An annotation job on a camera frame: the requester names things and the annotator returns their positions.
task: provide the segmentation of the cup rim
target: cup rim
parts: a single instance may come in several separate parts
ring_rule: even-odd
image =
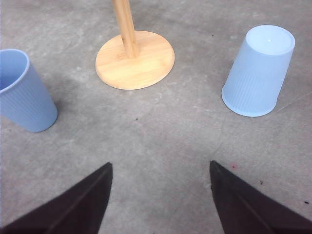
[[[18,49],[4,49],[4,50],[0,50],[0,53],[1,53],[1,52],[4,52],[4,51],[11,51],[11,52],[14,51],[14,52],[19,52],[19,53],[23,54],[23,55],[25,56],[25,58],[26,58],[27,64],[26,64],[26,67],[25,67],[23,73],[19,76],[19,78],[17,78],[17,79],[16,79],[12,84],[10,84],[9,86],[7,86],[7,87],[5,87],[4,89],[0,90],[0,94],[4,93],[5,91],[7,91],[7,90],[13,88],[15,85],[17,85],[17,84],[23,79],[23,77],[26,75],[26,73],[27,73],[28,70],[29,70],[29,66],[30,66],[29,57],[28,57],[28,55],[27,55],[24,51],[18,50]]]

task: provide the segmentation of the wooden paper towel holder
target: wooden paper towel holder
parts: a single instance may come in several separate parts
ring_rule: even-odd
[[[118,89],[141,89],[161,81],[171,71],[175,53],[162,36],[135,31],[129,0],[112,0],[120,35],[97,53],[96,71],[106,84]]]

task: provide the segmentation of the concrete floor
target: concrete floor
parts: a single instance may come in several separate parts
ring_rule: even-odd
[[[24,50],[59,111],[42,133],[1,119],[1,219],[17,217],[110,161],[100,234],[221,234],[209,161],[312,219],[312,1],[132,0],[137,30],[175,50],[171,73],[136,91],[104,84],[99,48],[119,34],[110,1],[2,0],[1,47]],[[296,48],[276,108],[247,118],[220,91],[249,29],[288,29]]]

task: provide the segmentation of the wooden base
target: wooden base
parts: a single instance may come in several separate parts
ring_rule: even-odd
[[[162,36],[135,31],[139,49],[137,58],[128,58],[121,36],[106,42],[96,58],[98,76],[118,89],[141,89],[162,80],[172,69],[175,53]]]

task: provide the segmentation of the blue plastic cup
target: blue plastic cup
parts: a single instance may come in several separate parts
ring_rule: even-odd
[[[248,117],[273,110],[294,46],[293,35],[281,27],[261,25],[251,29],[222,89],[228,108]]]
[[[20,50],[0,51],[1,115],[30,132],[41,132],[58,111],[28,56]]]

